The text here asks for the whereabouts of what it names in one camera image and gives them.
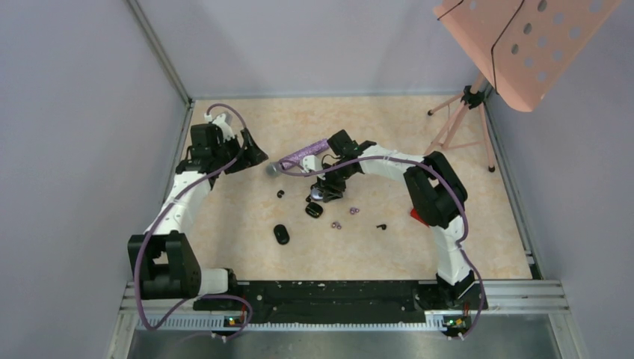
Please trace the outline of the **lavender earbud charging case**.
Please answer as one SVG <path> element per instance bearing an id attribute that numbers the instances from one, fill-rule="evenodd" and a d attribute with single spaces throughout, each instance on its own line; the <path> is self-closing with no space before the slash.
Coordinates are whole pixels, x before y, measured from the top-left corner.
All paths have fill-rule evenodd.
<path id="1" fill-rule="evenodd" d="M 310 197 L 313 201 L 317 201 L 317 202 L 321 202 L 324 200 L 324 195 L 319 190 L 311 191 Z"/>

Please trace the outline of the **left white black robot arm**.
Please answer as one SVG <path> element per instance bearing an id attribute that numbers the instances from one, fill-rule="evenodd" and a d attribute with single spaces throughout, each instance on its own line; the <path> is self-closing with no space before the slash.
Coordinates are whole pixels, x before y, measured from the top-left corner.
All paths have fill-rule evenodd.
<path id="1" fill-rule="evenodd" d="M 203 201 L 221 174 L 257 166 L 268 155 L 248 129 L 235 135 L 226 124 L 191 127 L 191 145 L 176 166 L 173 187 L 148 229 L 131 236 L 128 253 L 141 300 L 195 298 L 211 294 L 222 309 L 237 305 L 240 290 L 229 269 L 204 269 L 188 241 Z"/>

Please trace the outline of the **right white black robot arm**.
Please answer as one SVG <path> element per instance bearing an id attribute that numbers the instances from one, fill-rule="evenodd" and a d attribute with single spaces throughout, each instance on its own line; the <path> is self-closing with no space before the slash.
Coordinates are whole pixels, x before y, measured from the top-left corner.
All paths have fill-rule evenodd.
<path id="1" fill-rule="evenodd" d="M 318 174 L 313 188 L 320 199 L 340 199 L 346 181 L 355 174 L 377 175 L 405 185 L 414 213 L 431 228 L 437 246 L 440 302 L 448 308 L 460 307 L 475 282 L 460 247 L 466 233 L 464 203 L 468 194 L 447 158 L 438 151 L 413 156 L 374 141 L 359 144 L 344 130 L 327 143 L 335 155 L 334 163 L 324 163 L 314 155 L 301 160 L 305 173 Z"/>

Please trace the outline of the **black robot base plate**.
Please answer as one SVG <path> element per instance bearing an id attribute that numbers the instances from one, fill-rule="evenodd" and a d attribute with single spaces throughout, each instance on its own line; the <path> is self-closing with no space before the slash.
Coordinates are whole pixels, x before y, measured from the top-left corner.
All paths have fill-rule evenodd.
<path id="1" fill-rule="evenodd" d="M 478 283 L 450 301 L 435 280 L 255 280 L 228 293 L 228 299 L 197 299 L 193 308 L 250 314 L 253 325 L 423 323 L 435 310 L 459 316 L 488 308 Z"/>

